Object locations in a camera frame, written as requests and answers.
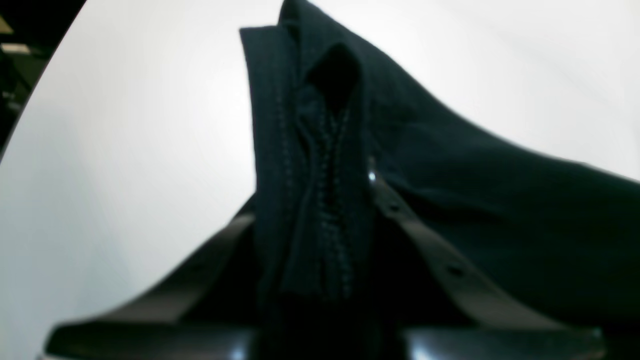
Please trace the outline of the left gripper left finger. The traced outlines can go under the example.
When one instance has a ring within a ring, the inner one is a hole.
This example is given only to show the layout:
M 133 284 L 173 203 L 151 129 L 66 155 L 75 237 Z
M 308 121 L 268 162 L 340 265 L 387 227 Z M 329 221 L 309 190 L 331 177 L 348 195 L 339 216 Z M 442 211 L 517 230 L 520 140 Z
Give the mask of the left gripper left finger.
M 256 360 L 254 199 L 165 278 L 103 314 L 55 326 L 44 360 Z

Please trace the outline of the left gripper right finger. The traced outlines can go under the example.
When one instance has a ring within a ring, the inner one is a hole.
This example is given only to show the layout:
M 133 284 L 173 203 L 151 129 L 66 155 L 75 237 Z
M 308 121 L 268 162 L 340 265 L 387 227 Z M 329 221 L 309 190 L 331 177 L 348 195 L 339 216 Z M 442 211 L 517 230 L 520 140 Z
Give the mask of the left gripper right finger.
M 410 360 L 604 360 L 597 327 L 570 326 L 521 303 L 418 217 L 368 162 L 377 209 L 412 241 L 430 274 L 455 307 L 474 322 L 467 328 L 414 327 L 403 332 Z

